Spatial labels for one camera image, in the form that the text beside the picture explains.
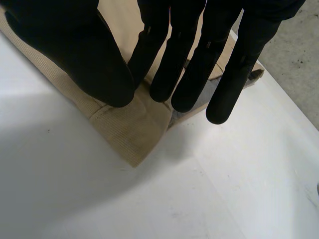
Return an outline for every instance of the white tabletop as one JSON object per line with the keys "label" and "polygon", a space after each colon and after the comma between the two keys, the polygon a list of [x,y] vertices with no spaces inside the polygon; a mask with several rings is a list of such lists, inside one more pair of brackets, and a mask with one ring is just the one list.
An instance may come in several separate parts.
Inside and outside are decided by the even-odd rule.
{"label": "white tabletop", "polygon": [[267,72],[132,169],[0,35],[0,164],[0,239],[319,238],[319,133]]}

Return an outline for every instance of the cloth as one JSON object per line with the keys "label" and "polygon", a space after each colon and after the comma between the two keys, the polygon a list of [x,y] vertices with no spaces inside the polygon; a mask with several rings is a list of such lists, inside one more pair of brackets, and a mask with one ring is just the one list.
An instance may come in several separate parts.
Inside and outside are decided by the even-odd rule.
{"label": "cloth", "polygon": [[[128,61],[138,41],[138,33],[144,28],[136,0],[101,0],[99,11],[107,21],[122,56]],[[133,101],[124,108],[110,107],[84,93],[63,70],[18,38],[9,27],[4,12],[5,10],[0,8],[0,30],[3,34],[75,104],[110,146],[133,167],[138,166],[154,149],[168,130],[169,124],[173,126],[207,106],[208,100],[201,101],[190,114],[179,115],[171,122],[173,110],[169,101],[156,103],[150,98],[149,85],[163,56],[166,47],[164,42],[145,81],[137,89]],[[189,59],[198,44],[201,25],[202,16],[199,18],[195,43]],[[215,79],[222,75],[233,47],[234,40],[229,37],[224,52],[210,76],[210,79],[214,79],[212,82],[217,82]],[[262,71],[262,68],[256,65],[254,70],[256,73]]]}

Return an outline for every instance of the gray floor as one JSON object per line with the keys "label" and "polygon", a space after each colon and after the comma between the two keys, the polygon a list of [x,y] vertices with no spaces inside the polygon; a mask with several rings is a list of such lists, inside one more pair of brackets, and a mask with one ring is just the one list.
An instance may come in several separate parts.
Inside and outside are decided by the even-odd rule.
{"label": "gray floor", "polygon": [[260,56],[279,85],[319,129],[319,0],[282,23]]}

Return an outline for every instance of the folded fabric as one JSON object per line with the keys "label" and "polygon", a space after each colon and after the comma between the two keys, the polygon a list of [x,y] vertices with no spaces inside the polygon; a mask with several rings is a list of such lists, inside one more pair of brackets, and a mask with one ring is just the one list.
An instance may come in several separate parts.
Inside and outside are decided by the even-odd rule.
{"label": "folded fabric", "polygon": [[[107,21],[123,58],[128,61],[137,43],[138,33],[144,27],[137,1],[100,0],[99,11]],[[63,70],[19,39],[9,27],[4,13],[5,10],[0,8],[0,30],[65,97],[75,104],[111,147],[132,167],[138,166],[146,158],[169,127],[207,106],[235,43],[229,37],[224,52],[210,76],[208,87],[203,92],[203,97],[190,113],[176,113],[169,101],[157,103],[149,96],[149,85],[160,64],[166,44],[160,49],[145,81],[136,90],[133,101],[126,107],[113,108],[84,93]],[[199,41],[201,25],[202,18],[199,21],[189,59]],[[257,64],[247,85],[259,79],[263,71],[263,68]]]}

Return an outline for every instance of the beige cloth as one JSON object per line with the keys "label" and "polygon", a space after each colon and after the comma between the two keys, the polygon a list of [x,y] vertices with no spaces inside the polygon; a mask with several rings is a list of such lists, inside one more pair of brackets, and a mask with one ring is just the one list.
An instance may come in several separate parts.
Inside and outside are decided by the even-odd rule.
{"label": "beige cloth", "polygon": [[[99,10],[127,61],[137,43],[138,33],[143,29],[137,0],[100,0]],[[201,19],[190,56],[199,41]],[[149,82],[156,73],[166,44],[159,51],[146,81],[137,89],[133,101],[128,106],[117,109],[84,93],[52,61],[20,40],[8,26],[2,8],[0,8],[0,30],[65,97],[89,118],[95,129],[131,166],[138,166],[167,131],[172,115],[171,106],[169,102],[154,102],[148,92]],[[221,76],[233,45],[234,40],[230,37],[212,73],[214,78]]]}

